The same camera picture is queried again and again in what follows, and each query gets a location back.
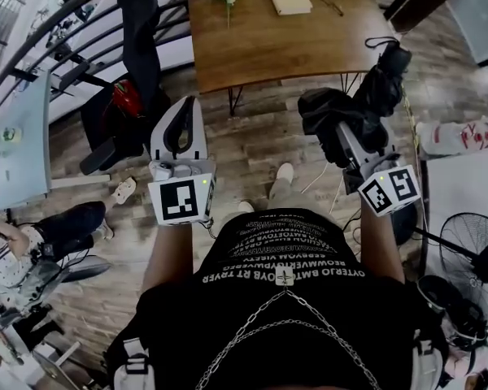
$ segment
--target necklace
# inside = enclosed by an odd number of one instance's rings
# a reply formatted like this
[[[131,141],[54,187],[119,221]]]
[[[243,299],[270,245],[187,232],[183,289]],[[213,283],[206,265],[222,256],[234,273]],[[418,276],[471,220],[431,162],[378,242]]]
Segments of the necklace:
[[[309,303],[307,303],[305,299],[297,296],[287,288],[288,285],[293,285],[293,282],[294,282],[293,269],[291,267],[277,267],[277,284],[283,285],[284,289],[281,292],[277,293],[275,296],[273,296],[271,299],[269,299],[267,302],[263,303],[256,310],[256,312],[250,315],[250,317],[247,319],[244,326],[239,328],[237,334],[235,334],[235,337],[224,347],[222,351],[220,351],[220,353],[217,355],[215,360],[213,360],[213,362],[204,372],[203,377],[199,380],[197,386],[195,387],[195,390],[203,390],[208,385],[211,376],[217,371],[222,360],[226,357],[226,355],[228,355],[229,351],[235,345],[237,345],[241,341],[244,341],[247,338],[250,338],[255,334],[258,334],[259,332],[268,330],[269,328],[279,327],[281,325],[299,325],[302,327],[310,328],[314,331],[320,332],[327,336],[330,336],[335,341],[337,341],[340,344],[340,346],[342,346],[343,349],[346,350],[346,352],[353,359],[355,364],[363,370],[372,388],[374,390],[381,390],[373,373],[371,373],[371,371],[365,366],[364,362],[361,360],[358,353],[354,351],[354,349],[349,345],[349,343],[347,343],[347,341],[345,341],[343,338],[341,338],[338,335],[336,329],[330,323],[327,322],[324,316],[316,308],[311,306]],[[298,319],[285,319],[282,321],[269,323],[267,325],[263,325],[262,327],[258,327],[254,330],[246,332],[246,329],[250,326],[250,324],[252,324],[257,319],[257,316],[260,314],[260,312],[266,310],[274,301],[277,301],[283,296],[293,298],[300,305],[308,308],[324,324],[325,328],[317,327],[316,325],[312,325],[310,323]]]

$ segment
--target chair backrest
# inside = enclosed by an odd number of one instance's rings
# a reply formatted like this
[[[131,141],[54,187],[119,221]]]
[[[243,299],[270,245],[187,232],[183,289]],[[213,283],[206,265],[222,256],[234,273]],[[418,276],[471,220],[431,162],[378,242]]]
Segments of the chair backrest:
[[[157,0],[117,0],[123,13],[123,63],[142,100],[150,111],[161,77],[161,66],[154,42],[159,22]]]

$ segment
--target white sneaker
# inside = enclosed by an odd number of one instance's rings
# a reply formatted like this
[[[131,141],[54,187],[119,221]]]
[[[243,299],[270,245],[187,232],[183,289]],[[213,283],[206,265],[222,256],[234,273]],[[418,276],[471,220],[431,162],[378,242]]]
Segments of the white sneaker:
[[[284,163],[278,168],[277,179],[284,178],[287,179],[290,184],[293,182],[294,169],[291,163]]]
[[[104,219],[101,225],[98,227],[97,231],[101,232],[104,240],[112,240],[114,238],[114,232],[112,228],[110,228],[107,224],[107,221]]]
[[[133,178],[128,178],[124,182],[121,182],[115,189],[112,196],[118,204],[124,204],[129,196],[136,191],[136,181]]]
[[[241,201],[237,209],[238,212],[255,212],[255,208],[248,201]]]

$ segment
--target electric fan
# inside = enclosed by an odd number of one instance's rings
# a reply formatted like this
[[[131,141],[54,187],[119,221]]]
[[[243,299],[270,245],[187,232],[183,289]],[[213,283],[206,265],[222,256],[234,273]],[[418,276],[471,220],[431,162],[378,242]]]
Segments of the electric fan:
[[[464,298],[452,283],[427,275],[416,286],[429,308],[441,315],[442,330],[449,345],[467,352],[487,345],[488,322],[482,309]]]
[[[443,277],[459,291],[463,299],[473,303],[464,308],[468,316],[479,322],[482,312],[488,329],[488,217],[470,212],[452,215],[443,224],[441,236],[416,226],[415,206],[406,206],[391,217],[398,245],[407,241],[413,232],[438,243]],[[433,309],[444,307],[437,305],[436,300],[440,298],[445,301],[445,297],[451,297],[454,292],[433,282],[424,285],[421,294],[427,295],[425,289],[434,290],[434,293],[425,296],[429,305]]]
[[[482,309],[488,322],[488,217],[452,215],[438,243],[446,279]]]

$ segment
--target black t-shirt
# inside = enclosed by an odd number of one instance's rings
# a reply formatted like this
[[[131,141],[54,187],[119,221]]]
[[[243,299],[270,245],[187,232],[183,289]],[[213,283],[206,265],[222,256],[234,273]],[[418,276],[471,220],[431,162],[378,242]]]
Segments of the black t-shirt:
[[[270,327],[235,344],[206,388],[373,388],[308,306],[352,347],[379,388],[410,388],[415,325],[405,286],[371,276],[339,227],[301,209],[232,219],[190,281],[145,292],[133,321],[108,350],[109,374],[126,358],[122,340],[138,336],[149,348],[157,388],[195,388],[248,318],[285,290],[277,278],[290,277],[290,270],[277,266],[292,268],[294,283],[287,289],[307,305],[286,293],[260,311],[242,334]]]

